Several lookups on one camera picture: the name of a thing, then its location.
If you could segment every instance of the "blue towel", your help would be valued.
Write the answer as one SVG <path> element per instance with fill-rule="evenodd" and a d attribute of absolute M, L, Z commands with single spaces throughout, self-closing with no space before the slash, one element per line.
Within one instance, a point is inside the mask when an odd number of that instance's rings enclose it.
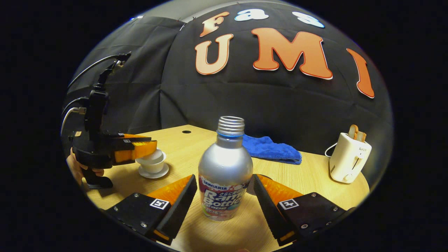
<path fill-rule="evenodd" d="M 243 146 L 253 157 L 293 165 L 302 163 L 300 152 L 285 143 L 274 143 L 268 136 L 255 138 L 243 135 Z"/>

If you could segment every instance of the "aluminum bottle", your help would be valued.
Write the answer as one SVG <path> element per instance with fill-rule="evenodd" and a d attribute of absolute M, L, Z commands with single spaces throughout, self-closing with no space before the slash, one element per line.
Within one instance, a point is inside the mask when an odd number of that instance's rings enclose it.
<path fill-rule="evenodd" d="M 232 218 L 253 173 L 252 158 L 243 147 L 244 119 L 223 116 L 216 142 L 199 162 L 199 189 L 204 214 L 215 221 Z"/>

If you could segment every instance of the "wooden table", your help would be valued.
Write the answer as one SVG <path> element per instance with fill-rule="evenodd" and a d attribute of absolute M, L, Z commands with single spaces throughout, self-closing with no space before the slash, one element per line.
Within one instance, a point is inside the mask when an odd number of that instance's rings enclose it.
<path fill-rule="evenodd" d="M 157 179 L 148 179 L 138 173 L 138 163 L 106 169 L 114 187 L 90 190 L 83 183 L 88 197 L 98 208 L 108 209 L 134 192 L 148 194 L 178 179 L 194 174 L 198 180 L 198 165 L 204 151 L 216 141 L 216 132 L 184 125 L 142 133 L 157 140 L 157 147 L 167 155 L 169 172 Z M 347 210 L 360 204 L 369 193 L 362 174 L 351 184 L 335 182 L 329 174 L 328 157 L 306 152 L 300 165 L 252 158 L 254 174 L 263 174 L 303 194 L 317 192 Z M 204 216 L 200 206 L 199 190 L 193 198 L 172 249 L 178 251 L 233 252 L 247 248 L 251 252 L 274 251 L 281 247 L 272 236 L 261 211 L 257 197 L 245 194 L 234 218 L 216 222 Z"/>

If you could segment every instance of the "white saucer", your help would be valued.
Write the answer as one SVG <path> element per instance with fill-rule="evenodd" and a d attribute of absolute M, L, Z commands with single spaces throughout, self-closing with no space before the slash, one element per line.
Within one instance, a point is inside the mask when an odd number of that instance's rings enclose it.
<path fill-rule="evenodd" d="M 145 178 L 160 178 L 160 177 L 163 177 L 166 173 L 168 173 L 168 170 L 169 170 L 169 167 L 165 163 L 164 167 L 162 168 L 162 170 L 160 172 L 149 173 L 149 172 L 146 172 L 145 170 L 143 170 L 142 166 L 139 166 L 138 173 Z"/>

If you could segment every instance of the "black cable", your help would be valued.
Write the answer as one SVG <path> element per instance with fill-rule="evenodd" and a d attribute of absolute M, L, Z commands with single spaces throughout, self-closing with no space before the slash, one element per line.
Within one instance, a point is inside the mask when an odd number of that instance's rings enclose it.
<path fill-rule="evenodd" d="M 69 106 L 75 102 L 79 102 L 80 100 L 89 100 L 89 98 L 87 96 L 83 96 L 83 97 L 79 97 L 77 99 L 72 100 L 71 102 L 69 102 L 69 104 L 67 104 L 67 106 L 64 108 L 64 110 L 62 111 L 62 116 L 65 115 L 66 110 L 69 108 Z"/>
<path fill-rule="evenodd" d="M 109 59 L 114 59 L 120 57 L 120 55 L 116 54 L 116 55 L 111 55 L 111 56 L 107 56 L 105 58 L 102 58 L 101 60 L 91 64 L 89 67 L 87 67 L 86 69 L 84 69 L 80 74 L 78 74 L 78 76 L 76 76 L 72 82 L 70 82 L 70 84 L 67 86 L 67 93 L 69 92 L 70 87 L 73 85 L 73 83 L 75 83 L 75 81 L 77 81 L 79 79 L 79 77 L 81 77 L 85 72 L 87 72 L 90 68 L 98 65 L 99 63 L 109 60 Z"/>

